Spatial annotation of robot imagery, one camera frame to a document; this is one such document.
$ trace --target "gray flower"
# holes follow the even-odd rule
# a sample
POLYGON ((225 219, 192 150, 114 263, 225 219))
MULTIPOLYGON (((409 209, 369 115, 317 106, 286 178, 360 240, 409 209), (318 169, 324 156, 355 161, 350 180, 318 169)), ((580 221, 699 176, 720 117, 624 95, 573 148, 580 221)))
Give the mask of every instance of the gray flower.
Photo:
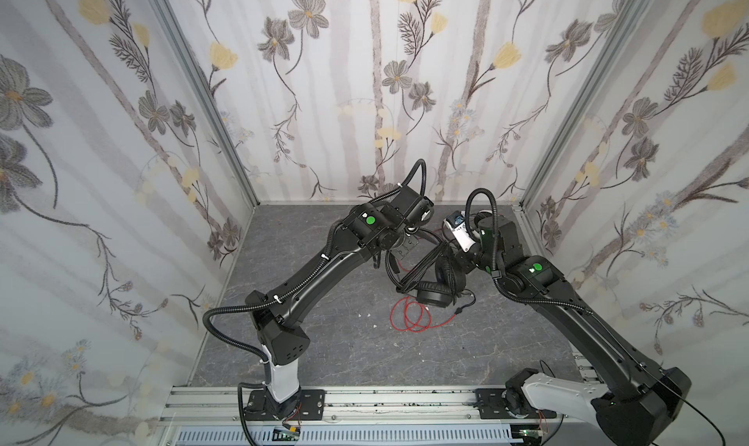
POLYGON ((232 247, 239 242, 239 226, 231 220, 231 217, 226 218, 226 223, 224 224, 223 229, 223 238, 228 247, 232 247))
POLYGON ((185 113, 185 107, 182 106, 182 103, 178 100, 174 100, 174 104, 169 111, 172 112, 174 127, 182 128, 182 132, 185 134, 185 137, 187 137, 190 129, 195 129, 195 115, 185 113))
POLYGON ((646 120, 650 119, 655 115, 655 110, 658 109, 658 103, 651 103, 650 98, 640 98, 632 105, 632 112, 623 115, 622 120, 627 123, 623 129, 622 134, 628 136, 634 131, 635 137, 642 137, 648 133, 648 124, 646 120))
POLYGON ((640 181, 650 176, 648 162, 655 161, 656 153, 658 153, 658 144, 654 144, 648 137, 632 146, 632 158, 624 163, 624 168, 634 168, 632 181, 640 181))
POLYGON ((557 240, 562 237, 562 230, 559 229, 559 224, 555 221, 549 221, 544 225, 544 239, 546 240, 548 247, 557 246, 557 240))
POLYGON ((320 15, 325 9, 325 0, 291 0, 301 10, 289 10, 288 22, 296 29, 307 27, 307 34, 313 38, 320 36, 320 28, 328 28, 328 21, 320 15))
POLYGON ((221 257, 221 246, 224 245, 224 240, 221 238, 221 233, 211 232, 211 237, 208 239, 208 249, 213 251, 213 260, 217 261, 221 257))
POLYGON ((411 77, 404 75, 407 71, 405 60, 400 63, 390 61, 384 70, 387 78, 382 81, 382 85, 390 86, 390 93, 396 94, 399 89, 405 90, 411 86, 411 77))
POLYGON ((374 175, 362 176, 362 185, 357 188, 364 194, 369 194, 370 190, 377 190, 380 180, 374 175))
POLYGON ((575 19, 574 22, 569 24, 569 27, 561 33, 562 42, 557 44, 550 44, 546 48, 546 62, 553 62, 557 57, 561 56, 567 62, 572 60, 572 56, 575 55, 575 48, 579 46, 585 46, 590 41, 590 27, 593 24, 590 22, 580 22, 575 19))
POLYGON ((282 58, 288 59, 288 45, 294 42, 294 34, 288 29, 286 20, 280 18, 270 20, 270 17, 266 17, 263 35, 268 38, 268 41, 257 45, 257 48, 263 52, 263 59, 272 61, 276 52, 282 58))
POLYGON ((23 143, 0 134, 0 214, 18 210, 16 188, 36 188, 42 184, 21 162, 26 158, 23 143))
POLYGON ((554 199, 549 196, 544 202, 541 203, 541 215, 551 217, 557 211, 557 203, 554 199))
POLYGON ((156 128, 159 129, 159 133, 164 135, 166 132, 165 121, 169 121, 169 110, 166 106, 158 106, 154 95, 151 95, 151 90, 145 91, 145 96, 141 96, 138 99, 138 112, 144 118, 148 119, 148 130, 153 132, 156 128))
POLYGON ((424 84, 416 82, 414 86, 411 87, 411 92, 408 94, 408 98, 414 100, 411 109, 416 110, 423 105, 426 111, 431 111, 431 107, 437 104, 436 100, 429 98, 431 93, 432 91, 431 88, 429 88, 429 82, 425 82, 424 84))
POLYGON ((593 29, 598 33, 608 32, 613 27, 613 24, 616 23, 616 19, 619 18, 619 13, 622 11, 625 1, 626 0, 613 0, 613 3, 611 4, 613 14, 599 15, 598 20, 595 21, 593 29))
POLYGON ((50 115, 40 106, 50 103, 49 93, 28 86, 28 72, 23 66, 0 56, 0 129, 17 129, 23 122, 22 116, 38 128, 48 128, 50 115))

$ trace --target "red cable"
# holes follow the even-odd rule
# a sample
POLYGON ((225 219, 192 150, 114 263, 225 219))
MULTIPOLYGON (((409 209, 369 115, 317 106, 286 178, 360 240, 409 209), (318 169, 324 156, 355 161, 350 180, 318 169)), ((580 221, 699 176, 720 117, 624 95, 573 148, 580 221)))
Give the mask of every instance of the red cable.
POLYGON ((450 317, 450 319, 446 320, 442 324, 431 325, 431 313, 429 312, 429 310, 426 308, 425 305, 423 305, 423 304, 419 303, 418 301, 416 301, 416 299, 414 299, 413 301, 409 301, 409 299, 411 299, 411 298, 413 298, 413 297, 410 296, 410 295, 406 295, 402 299, 398 300, 398 302, 395 303, 392 306, 392 310, 390 310, 390 325, 392 326, 393 329, 395 329, 397 331, 400 331, 400 332, 406 332, 406 331, 408 331, 408 332, 423 332, 423 331, 425 331, 427 329, 434 329, 434 328, 442 327, 445 324, 447 324, 448 322, 452 321, 453 318, 455 317, 455 315, 453 314, 450 317), (404 304, 403 304, 403 321, 404 321, 405 326, 406 326, 405 329, 397 328, 396 324, 392 321, 392 315, 396 311, 396 308, 398 307, 398 305, 402 301, 404 301, 404 304), (411 321, 408 318, 408 307, 410 305, 412 305, 412 304, 418 304, 419 305, 419 318, 415 322, 411 321), (426 313, 427 313, 428 322, 427 322, 426 325, 421 325, 419 323, 421 322, 422 318, 424 317, 424 311, 426 311, 426 313))

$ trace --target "wall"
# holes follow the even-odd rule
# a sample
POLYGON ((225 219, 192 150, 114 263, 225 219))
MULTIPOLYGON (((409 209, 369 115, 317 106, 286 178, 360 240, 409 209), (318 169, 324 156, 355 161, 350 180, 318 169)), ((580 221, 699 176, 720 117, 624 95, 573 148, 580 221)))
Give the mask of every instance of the wall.
MULTIPOLYGON (((749 0, 653 0, 527 208, 585 300, 682 368, 734 444, 749 373, 747 50, 749 0)), ((665 434, 719 444, 688 407, 665 434)))
POLYGON ((625 0, 170 0, 263 200, 517 199, 625 0))
POLYGON ((251 211, 146 0, 0 0, 0 431, 144 444, 251 211))

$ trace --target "metal bracket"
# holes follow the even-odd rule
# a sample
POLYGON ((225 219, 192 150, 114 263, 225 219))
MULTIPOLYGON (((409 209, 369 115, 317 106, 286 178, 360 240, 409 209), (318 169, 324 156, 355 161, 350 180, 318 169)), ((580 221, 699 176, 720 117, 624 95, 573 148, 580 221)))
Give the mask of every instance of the metal bracket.
MULTIPOLYGON (((479 410, 479 416, 482 420, 505 420, 509 418, 518 418, 510 414, 505 409, 504 401, 502 401, 502 393, 505 391, 504 388, 498 389, 476 389, 476 408, 479 410)), ((557 413, 552 410, 541 410, 541 413, 546 418, 557 418, 557 413)), ((538 412, 533 413, 524 417, 528 418, 540 418, 538 412)))
MULTIPOLYGON (((323 389, 303 389, 300 395, 299 411, 286 421, 322 420, 325 408, 325 391, 323 389)), ((244 408, 246 421, 272 421, 273 416, 265 409, 265 393, 261 389, 250 391, 247 407, 244 408)))

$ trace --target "wallpaper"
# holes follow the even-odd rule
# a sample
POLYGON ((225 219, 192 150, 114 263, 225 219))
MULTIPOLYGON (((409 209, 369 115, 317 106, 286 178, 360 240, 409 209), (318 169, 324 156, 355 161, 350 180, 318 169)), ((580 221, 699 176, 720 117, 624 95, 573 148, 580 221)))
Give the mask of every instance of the wallpaper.
MULTIPOLYGON (((747 88, 749 0, 653 0, 527 208, 583 298, 690 376, 729 444, 749 387, 747 88)), ((720 443, 687 406, 666 435, 720 443)))
POLYGON ((627 0, 169 1, 261 200, 507 201, 627 0))
POLYGON ((0 0, 0 436, 146 444, 251 210, 147 0, 0 0))

